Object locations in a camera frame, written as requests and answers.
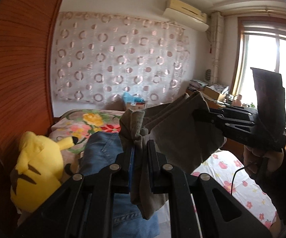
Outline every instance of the blue jeans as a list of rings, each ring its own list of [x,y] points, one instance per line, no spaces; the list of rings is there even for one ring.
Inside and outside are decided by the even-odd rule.
[[[84,176],[99,172],[115,162],[123,149],[118,133],[96,132],[90,136],[80,161]],[[142,218],[141,212],[130,201],[129,194],[115,194],[113,202],[112,237],[152,238],[159,235],[158,217]]]

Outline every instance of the wooden wardrobe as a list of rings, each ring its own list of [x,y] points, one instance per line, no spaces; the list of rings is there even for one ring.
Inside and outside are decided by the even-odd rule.
[[[16,227],[9,173],[25,131],[46,135],[53,123],[50,47],[62,0],[0,0],[0,229]]]

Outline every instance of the pink floral sheet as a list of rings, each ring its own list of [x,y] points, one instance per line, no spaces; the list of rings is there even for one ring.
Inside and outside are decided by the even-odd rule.
[[[119,132],[122,111],[74,109],[66,112],[60,121],[51,127],[50,138],[61,140],[75,136],[78,143],[62,151],[64,165],[72,163],[75,155],[84,151],[88,138],[97,131]]]
[[[220,151],[212,154],[192,175],[198,176],[201,173],[207,173],[231,193],[233,175],[241,167],[243,167],[242,163],[231,152]],[[232,195],[262,224],[270,228],[274,222],[276,209],[269,196],[254,180],[250,179],[245,170],[237,172]]]

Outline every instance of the cream curtain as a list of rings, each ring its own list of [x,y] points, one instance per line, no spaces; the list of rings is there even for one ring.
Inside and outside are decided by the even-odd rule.
[[[211,14],[211,54],[212,54],[212,70],[210,83],[218,82],[220,49],[222,47],[224,32],[224,17],[220,12]]]
[[[125,91],[149,105],[172,102],[188,67],[188,37],[169,23],[61,12],[52,46],[52,95],[98,109]]]

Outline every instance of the hand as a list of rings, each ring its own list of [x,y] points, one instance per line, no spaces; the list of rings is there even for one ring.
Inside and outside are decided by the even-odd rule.
[[[251,163],[257,162],[261,159],[261,157],[268,157],[269,162],[267,164],[267,171],[269,173],[275,172],[278,168],[280,168],[283,163],[284,153],[276,152],[276,151],[263,151],[260,149],[253,149],[247,146],[244,146],[244,165],[249,165]],[[245,168],[245,171],[251,176],[252,173],[257,173],[257,166],[252,165],[250,167]]]

